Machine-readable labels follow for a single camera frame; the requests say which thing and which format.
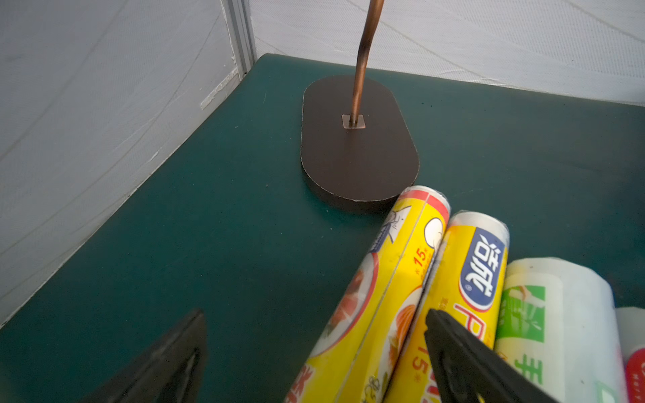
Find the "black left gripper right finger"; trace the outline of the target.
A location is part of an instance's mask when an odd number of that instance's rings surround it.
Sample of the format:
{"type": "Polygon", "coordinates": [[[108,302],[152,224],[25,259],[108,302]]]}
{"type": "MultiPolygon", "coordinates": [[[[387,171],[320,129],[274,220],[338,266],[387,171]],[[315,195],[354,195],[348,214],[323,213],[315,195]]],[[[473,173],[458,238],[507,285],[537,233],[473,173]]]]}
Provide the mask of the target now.
{"type": "Polygon", "coordinates": [[[431,309],[424,336],[443,402],[553,402],[447,312],[431,309]]]}

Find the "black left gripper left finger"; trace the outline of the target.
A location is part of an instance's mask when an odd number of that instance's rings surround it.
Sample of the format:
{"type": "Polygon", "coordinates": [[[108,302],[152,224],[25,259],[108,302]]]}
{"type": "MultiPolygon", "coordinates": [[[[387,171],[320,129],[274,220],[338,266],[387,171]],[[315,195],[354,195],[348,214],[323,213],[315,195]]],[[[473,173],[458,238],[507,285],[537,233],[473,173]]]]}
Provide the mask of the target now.
{"type": "Polygon", "coordinates": [[[195,309],[83,402],[195,402],[208,359],[207,321],[195,309]]]}

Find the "white green wrap roll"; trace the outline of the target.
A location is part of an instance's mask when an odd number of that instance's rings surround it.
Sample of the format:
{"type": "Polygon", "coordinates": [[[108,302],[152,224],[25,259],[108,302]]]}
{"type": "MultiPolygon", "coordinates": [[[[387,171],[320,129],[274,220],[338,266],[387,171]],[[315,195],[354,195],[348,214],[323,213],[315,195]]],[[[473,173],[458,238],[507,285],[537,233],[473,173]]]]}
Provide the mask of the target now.
{"type": "Polygon", "coordinates": [[[494,349],[558,402],[628,401],[612,289],[584,266],[508,265],[494,349]]]}

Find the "white red wrap roll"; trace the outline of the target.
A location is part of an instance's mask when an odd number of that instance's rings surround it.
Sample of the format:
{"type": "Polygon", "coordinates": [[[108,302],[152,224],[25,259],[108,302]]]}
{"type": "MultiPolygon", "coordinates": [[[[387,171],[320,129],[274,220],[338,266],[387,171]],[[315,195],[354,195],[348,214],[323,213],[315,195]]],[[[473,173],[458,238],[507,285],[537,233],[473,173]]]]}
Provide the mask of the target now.
{"type": "Polygon", "coordinates": [[[628,401],[644,403],[644,309],[618,308],[616,320],[625,365],[628,401]]]}

